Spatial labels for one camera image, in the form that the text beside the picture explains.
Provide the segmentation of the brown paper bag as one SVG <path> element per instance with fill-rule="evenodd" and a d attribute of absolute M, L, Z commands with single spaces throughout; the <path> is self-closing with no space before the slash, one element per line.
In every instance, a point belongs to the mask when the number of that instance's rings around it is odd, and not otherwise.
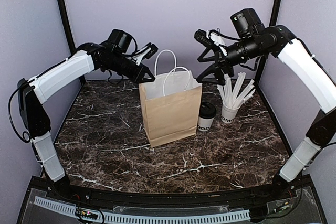
<path fill-rule="evenodd" d="M 144 130 L 151 147 L 164 145 L 196 134 L 202 97 L 202 84 L 190 70 L 177 65 L 168 73 L 157 74 L 154 64 L 153 82 L 139 85 Z"/>

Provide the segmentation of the black plastic cup lid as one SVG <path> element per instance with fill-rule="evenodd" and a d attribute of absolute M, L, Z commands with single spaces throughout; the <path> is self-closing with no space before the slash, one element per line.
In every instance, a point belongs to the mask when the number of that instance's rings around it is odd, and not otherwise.
<path fill-rule="evenodd" d="M 216 108 L 213 104 L 209 102 L 201 102 L 199 117 L 203 119 L 212 119 L 216 115 Z"/>

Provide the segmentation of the white paper coffee cup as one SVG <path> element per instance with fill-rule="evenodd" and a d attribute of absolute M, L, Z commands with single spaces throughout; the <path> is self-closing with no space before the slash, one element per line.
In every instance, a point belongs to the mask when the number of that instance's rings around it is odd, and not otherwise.
<path fill-rule="evenodd" d="M 213 123 L 215 115 L 199 115 L 197 129 L 201 132 L 207 132 Z"/>

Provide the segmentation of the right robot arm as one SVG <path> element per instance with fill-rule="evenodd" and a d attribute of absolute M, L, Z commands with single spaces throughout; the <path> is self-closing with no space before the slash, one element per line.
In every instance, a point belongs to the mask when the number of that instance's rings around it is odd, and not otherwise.
<path fill-rule="evenodd" d="M 197 77 L 197 82 L 206 83 L 205 77 L 213 74 L 214 84 L 227 84 L 225 75 L 232 77 L 235 65 L 271 54 L 299 77 L 320 106 L 304 140 L 273 177 L 273 184 L 268 187 L 269 197 L 278 200 L 287 193 L 288 184 L 312 163 L 314 157 L 335 136 L 335 82 L 304 42 L 287 27 L 265 27 L 253 8 L 245 8 L 231 15 L 230 19 L 239 36 L 230 46 L 221 41 L 224 35 L 216 30 L 199 29 L 195 32 L 196 41 L 205 46 L 198 62 L 212 63 Z"/>

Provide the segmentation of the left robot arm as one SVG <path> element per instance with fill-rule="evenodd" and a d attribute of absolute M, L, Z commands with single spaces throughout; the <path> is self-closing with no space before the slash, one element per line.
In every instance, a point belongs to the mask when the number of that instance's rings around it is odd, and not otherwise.
<path fill-rule="evenodd" d="M 84 43 L 73 55 L 37 76 L 28 80 L 21 79 L 17 84 L 14 93 L 18 95 L 19 112 L 26 128 L 19 138 L 32 144 L 38 162 L 42 164 L 47 176 L 56 182 L 54 193 L 63 201 L 74 197 L 74 189 L 63 181 L 67 175 L 57 156 L 51 137 L 50 118 L 43 105 L 74 80 L 96 70 L 116 72 L 136 84 L 153 82 L 155 77 L 142 60 L 151 58 L 158 48 L 150 42 L 128 54 L 128 47 L 134 40 L 132 35 L 114 29 L 104 42 Z"/>

